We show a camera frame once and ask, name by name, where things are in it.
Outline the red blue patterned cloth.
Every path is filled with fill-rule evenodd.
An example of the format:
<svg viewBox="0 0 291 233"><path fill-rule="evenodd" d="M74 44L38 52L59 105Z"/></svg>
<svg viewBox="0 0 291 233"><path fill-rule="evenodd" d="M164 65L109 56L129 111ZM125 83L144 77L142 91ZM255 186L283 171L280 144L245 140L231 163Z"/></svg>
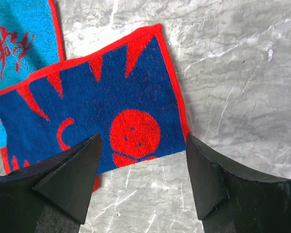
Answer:
<svg viewBox="0 0 291 233"><path fill-rule="evenodd" d="M66 60L52 0L0 0L0 154L6 173L99 133L98 174L185 150L183 97L161 24Z"/></svg>

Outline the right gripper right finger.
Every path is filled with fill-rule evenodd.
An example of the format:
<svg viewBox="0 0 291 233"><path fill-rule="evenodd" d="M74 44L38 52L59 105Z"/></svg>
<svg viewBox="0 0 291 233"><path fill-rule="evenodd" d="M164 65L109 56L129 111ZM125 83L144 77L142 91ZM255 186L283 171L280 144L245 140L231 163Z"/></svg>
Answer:
<svg viewBox="0 0 291 233"><path fill-rule="evenodd" d="M291 179L242 165L187 134L197 217L207 233L291 233Z"/></svg>

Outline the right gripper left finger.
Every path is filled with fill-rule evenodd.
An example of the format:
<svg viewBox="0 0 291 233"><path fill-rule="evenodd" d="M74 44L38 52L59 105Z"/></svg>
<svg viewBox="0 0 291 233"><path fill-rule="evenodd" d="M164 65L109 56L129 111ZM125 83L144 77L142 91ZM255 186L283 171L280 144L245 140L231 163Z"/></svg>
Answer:
<svg viewBox="0 0 291 233"><path fill-rule="evenodd" d="M77 233L85 223L101 151L96 134L0 176L0 233Z"/></svg>

